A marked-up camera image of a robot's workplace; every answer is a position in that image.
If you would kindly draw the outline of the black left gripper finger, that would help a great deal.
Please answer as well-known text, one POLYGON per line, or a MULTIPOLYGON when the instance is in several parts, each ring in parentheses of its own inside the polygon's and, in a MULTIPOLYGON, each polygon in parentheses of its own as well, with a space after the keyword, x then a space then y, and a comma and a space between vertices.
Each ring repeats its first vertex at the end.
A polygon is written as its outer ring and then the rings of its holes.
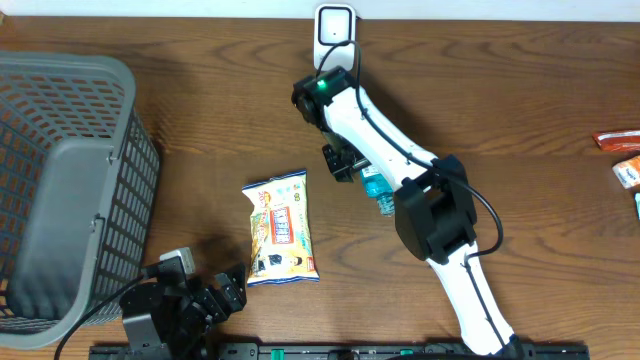
POLYGON ((242 263, 236 264, 231 267, 226 274, 229 279, 226 293, 230 301, 235 306, 245 306, 247 302, 245 281, 246 266, 242 263))
POLYGON ((224 298, 229 312, 237 312, 239 310, 239 286, 236 280, 226 273, 216 275, 215 280, 219 285, 219 293, 224 298))

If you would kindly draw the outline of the red chocolate bar wrapper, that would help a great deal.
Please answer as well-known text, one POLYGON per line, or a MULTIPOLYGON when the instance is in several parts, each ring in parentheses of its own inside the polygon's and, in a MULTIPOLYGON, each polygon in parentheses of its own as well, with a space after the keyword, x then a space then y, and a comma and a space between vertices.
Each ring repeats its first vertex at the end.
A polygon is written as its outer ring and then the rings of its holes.
POLYGON ((605 152, 638 151, 640 143, 639 130, 620 130, 594 133, 597 146, 605 152))

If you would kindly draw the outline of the teal mouthwash bottle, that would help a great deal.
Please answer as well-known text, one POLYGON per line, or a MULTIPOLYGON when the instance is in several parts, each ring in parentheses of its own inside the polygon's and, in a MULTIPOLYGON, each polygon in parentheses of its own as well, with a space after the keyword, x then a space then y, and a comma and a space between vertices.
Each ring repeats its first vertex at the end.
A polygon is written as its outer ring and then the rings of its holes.
POLYGON ((391 217, 395 214, 393 189, 384 176, 373 165, 360 171, 360 178, 367 196, 375 199, 383 216, 391 217))

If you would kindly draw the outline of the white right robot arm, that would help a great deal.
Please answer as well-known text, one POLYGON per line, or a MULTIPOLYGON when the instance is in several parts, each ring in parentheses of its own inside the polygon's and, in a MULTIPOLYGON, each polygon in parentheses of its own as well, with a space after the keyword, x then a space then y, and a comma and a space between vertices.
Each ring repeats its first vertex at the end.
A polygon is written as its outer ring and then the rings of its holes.
POLYGON ((459 159, 439 158, 413 142, 341 67, 296 82, 291 101, 307 122, 335 140, 328 161, 340 180, 365 160, 390 185, 398 236, 436 273, 467 348, 479 356, 520 355, 483 273, 481 257, 499 247, 480 249, 475 205, 481 203, 494 219, 499 241, 504 229, 496 210, 469 184, 459 159))

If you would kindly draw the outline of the orange tissue packet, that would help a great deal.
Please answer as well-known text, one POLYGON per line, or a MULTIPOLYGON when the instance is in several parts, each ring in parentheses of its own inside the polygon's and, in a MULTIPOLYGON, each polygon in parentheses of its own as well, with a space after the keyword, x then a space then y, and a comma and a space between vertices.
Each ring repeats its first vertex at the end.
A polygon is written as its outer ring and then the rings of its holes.
POLYGON ((615 164, 612 171, 625 189, 638 186, 640 184, 640 156, 615 164))

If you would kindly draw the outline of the yellow snack bag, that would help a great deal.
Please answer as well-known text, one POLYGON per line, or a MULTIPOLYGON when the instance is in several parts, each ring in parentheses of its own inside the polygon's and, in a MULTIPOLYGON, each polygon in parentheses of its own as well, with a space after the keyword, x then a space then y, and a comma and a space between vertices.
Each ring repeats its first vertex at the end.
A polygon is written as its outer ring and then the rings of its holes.
POLYGON ((319 281, 308 219, 307 172, 248 184, 242 193, 253 205, 248 285, 319 281))

